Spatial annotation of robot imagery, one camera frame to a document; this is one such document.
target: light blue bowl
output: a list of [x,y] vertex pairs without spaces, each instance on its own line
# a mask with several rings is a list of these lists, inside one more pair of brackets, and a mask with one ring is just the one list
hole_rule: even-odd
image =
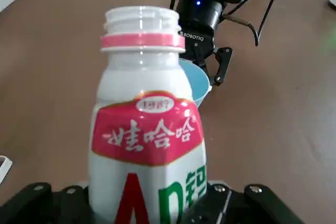
[[199,66],[181,59],[179,63],[189,80],[194,102],[199,107],[205,96],[211,91],[209,78]]

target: screw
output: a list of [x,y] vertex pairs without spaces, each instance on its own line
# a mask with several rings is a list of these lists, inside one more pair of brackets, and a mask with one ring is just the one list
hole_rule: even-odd
[[43,189],[43,186],[37,186],[37,187],[34,188],[35,191],[40,191],[42,189]]
[[256,194],[260,194],[262,192],[262,189],[260,187],[257,186],[250,186],[250,189],[252,192],[256,193]]
[[220,193],[222,193],[222,192],[225,191],[225,187],[222,186],[222,185],[216,185],[215,186],[215,190],[218,191],[218,192],[220,192]]
[[71,188],[71,189],[67,190],[67,194],[73,194],[75,191],[76,191],[76,189]]

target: white bottle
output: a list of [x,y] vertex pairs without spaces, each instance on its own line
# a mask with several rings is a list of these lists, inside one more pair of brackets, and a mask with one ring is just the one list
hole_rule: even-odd
[[106,13],[109,61],[94,106],[89,199],[96,223],[176,223],[206,193],[203,130],[179,66],[178,14],[158,7]]

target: red label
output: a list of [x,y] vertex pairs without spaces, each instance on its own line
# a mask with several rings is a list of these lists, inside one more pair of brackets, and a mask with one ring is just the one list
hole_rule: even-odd
[[131,223],[133,209],[137,223],[149,224],[138,176],[136,174],[129,174],[114,224]]
[[202,140],[195,103],[155,91],[130,102],[101,108],[92,150],[124,162],[159,166],[190,152]]

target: brown table surface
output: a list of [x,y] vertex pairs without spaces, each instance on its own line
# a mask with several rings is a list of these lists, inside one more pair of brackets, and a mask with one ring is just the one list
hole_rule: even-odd
[[[0,13],[0,154],[14,162],[0,204],[28,183],[87,179],[104,13],[169,1],[17,0]],[[258,25],[268,1],[237,15]],[[268,185],[306,223],[336,223],[336,12],[326,0],[276,0],[260,47],[231,23],[215,41],[234,56],[200,108],[209,178]]]

